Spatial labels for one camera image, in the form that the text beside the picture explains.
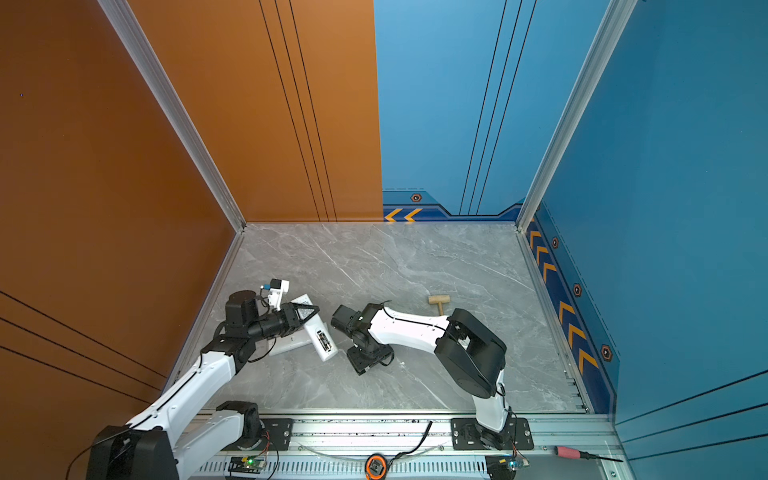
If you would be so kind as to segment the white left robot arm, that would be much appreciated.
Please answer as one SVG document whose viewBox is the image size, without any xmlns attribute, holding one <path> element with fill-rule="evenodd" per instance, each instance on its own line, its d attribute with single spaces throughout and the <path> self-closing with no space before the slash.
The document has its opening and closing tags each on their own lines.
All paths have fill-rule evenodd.
<svg viewBox="0 0 768 480">
<path fill-rule="evenodd" d="M 286 337 L 319 312 L 287 302 L 259 312 L 260 295 L 231 294 L 225 320 L 190 369 L 123 426 L 107 426 L 88 448 L 89 479 L 187 479 L 227 446 L 250 450 L 266 440 L 258 406 L 226 401 L 193 431 L 187 428 L 214 394 L 251 360 L 262 340 Z"/>
</svg>

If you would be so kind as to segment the circuit board right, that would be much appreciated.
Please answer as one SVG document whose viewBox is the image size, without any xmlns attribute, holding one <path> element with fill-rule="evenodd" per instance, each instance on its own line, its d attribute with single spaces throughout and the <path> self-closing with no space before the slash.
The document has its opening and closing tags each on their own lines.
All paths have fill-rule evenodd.
<svg viewBox="0 0 768 480">
<path fill-rule="evenodd" d="M 530 465 L 527 458 L 512 455 L 485 457 L 486 471 L 490 480 L 514 480 L 521 469 Z"/>
</svg>

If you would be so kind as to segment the aluminium corner post right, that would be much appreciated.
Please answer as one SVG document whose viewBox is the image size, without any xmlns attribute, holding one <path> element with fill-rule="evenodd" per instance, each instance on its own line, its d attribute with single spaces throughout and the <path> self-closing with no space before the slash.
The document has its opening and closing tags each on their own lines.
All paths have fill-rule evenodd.
<svg viewBox="0 0 768 480">
<path fill-rule="evenodd" d="M 533 220 L 636 5 L 609 2 L 516 220 L 519 233 Z"/>
</svg>

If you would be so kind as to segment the white remote with QR label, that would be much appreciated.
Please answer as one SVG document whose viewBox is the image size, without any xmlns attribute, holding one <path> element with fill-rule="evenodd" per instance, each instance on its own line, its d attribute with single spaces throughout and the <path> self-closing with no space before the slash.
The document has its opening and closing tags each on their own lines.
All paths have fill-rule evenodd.
<svg viewBox="0 0 768 480">
<path fill-rule="evenodd" d="M 277 338 L 275 345 L 271 348 L 268 355 L 277 356 L 311 344 L 310 338 L 304 332 L 294 333 L 293 335 Z"/>
</svg>

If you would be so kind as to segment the pink handled screwdriver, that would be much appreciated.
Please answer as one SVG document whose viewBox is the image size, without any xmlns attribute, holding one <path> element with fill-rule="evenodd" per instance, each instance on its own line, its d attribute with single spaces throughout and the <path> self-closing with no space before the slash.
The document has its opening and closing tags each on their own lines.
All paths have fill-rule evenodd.
<svg viewBox="0 0 768 480">
<path fill-rule="evenodd" d="M 565 458 L 565 459 L 601 460 L 601 461 L 622 463 L 621 459 L 600 456 L 600 455 L 596 455 L 596 454 L 582 451 L 582 450 L 577 450 L 570 447 L 557 446 L 554 448 L 554 451 L 558 457 Z"/>
</svg>

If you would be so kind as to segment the white remote control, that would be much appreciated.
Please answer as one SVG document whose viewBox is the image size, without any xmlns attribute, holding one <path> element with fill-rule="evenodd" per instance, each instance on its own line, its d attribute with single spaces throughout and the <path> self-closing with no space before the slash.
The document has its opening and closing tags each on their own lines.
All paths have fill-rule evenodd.
<svg viewBox="0 0 768 480">
<path fill-rule="evenodd" d="M 292 304 L 293 303 L 314 305 L 307 294 L 297 297 L 292 301 Z M 321 328 L 315 333 L 307 333 L 302 326 L 296 333 L 304 332 L 312 342 L 311 345 L 307 346 L 312 346 L 320 360 L 322 362 L 327 362 L 338 354 L 338 347 L 328 329 L 326 322 L 322 320 L 320 312 L 319 318 L 321 319 Z"/>
</svg>

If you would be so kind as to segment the aluminium corner post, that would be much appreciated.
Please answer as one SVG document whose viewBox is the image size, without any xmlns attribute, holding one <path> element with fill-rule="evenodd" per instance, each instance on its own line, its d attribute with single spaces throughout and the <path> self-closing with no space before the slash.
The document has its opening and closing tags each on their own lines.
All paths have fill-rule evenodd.
<svg viewBox="0 0 768 480">
<path fill-rule="evenodd" d="M 99 0 L 98 4 L 233 230 L 242 233 L 245 217 L 131 6 L 117 0 Z"/>
<path fill-rule="evenodd" d="M 533 220 L 636 5 L 609 2 L 516 220 L 519 233 Z"/>
</svg>

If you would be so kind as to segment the green circuit board left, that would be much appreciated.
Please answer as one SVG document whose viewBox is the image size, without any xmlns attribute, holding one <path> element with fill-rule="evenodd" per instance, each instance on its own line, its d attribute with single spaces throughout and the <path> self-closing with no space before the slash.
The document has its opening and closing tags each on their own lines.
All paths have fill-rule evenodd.
<svg viewBox="0 0 768 480">
<path fill-rule="evenodd" d="M 227 475 L 261 474 L 266 470 L 268 462 L 259 456 L 232 456 L 226 469 Z"/>
</svg>

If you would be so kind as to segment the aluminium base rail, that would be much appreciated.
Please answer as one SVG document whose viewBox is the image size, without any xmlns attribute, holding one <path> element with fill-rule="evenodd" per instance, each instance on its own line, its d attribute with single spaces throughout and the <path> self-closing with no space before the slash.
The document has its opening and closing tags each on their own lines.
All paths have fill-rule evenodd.
<svg viewBox="0 0 768 480">
<path fill-rule="evenodd" d="M 203 426 L 215 411 L 204 410 L 188 426 Z M 266 440 L 250 450 L 227 446 L 187 479 L 364 479 L 366 459 L 391 461 L 388 479 L 489 479 L 485 457 L 523 456 L 530 465 L 515 479 L 630 479 L 630 462 L 604 415 L 513 413 L 513 447 L 495 450 L 479 442 L 468 413 L 449 411 L 266 412 Z M 570 447 L 621 459 L 571 460 L 554 448 Z M 233 474 L 232 456 L 259 456 L 261 474 Z"/>
</svg>

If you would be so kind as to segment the wooden mallet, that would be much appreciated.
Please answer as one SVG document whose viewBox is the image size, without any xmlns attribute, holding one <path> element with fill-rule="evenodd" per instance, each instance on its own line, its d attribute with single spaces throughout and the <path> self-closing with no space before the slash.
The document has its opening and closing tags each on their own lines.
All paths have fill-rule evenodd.
<svg viewBox="0 0 768 480">
<path fill-rule="evenodd" d="M 428 297 L 428 303 L 437 307 L 440 316 L 444 315 L 444 306 L 449 304 L 450 301 L 451 297 L 449 295 L 430 295 Z"/>
</svg>

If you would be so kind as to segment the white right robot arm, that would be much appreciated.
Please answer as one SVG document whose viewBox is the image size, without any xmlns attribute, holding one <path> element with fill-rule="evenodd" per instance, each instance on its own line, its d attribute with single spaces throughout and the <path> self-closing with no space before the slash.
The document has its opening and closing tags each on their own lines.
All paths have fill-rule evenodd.
<svg viewBox="0 0 768 480">
<path fill-rule="evenodd" d="M 486 448 L 513 447 L 511 407 L 506 401 L 506 344 L 473 314 L 456 308 L 450 315 L 398 312 L 383 303 L 361 311 L 341 305 L 332 326 L 353 342 L 347 358 L 357 374 L 387 366 L 396 346 L 435 356 L 453 381 L 473 398 L 475 431 Z"/>
</svg>

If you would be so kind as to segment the aluminium corner post left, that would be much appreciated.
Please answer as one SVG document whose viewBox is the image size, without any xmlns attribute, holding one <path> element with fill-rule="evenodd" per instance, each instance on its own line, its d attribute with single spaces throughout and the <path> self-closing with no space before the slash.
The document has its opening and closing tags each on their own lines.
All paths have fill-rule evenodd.
<svg viewBox="0 0 768 480">
<path fill-rule="evenodd" d="M 242 233 L 245 217 L 131 6 L 117 0 L 99 0 L 98 4 L 233 230 Z"/>
</svg>

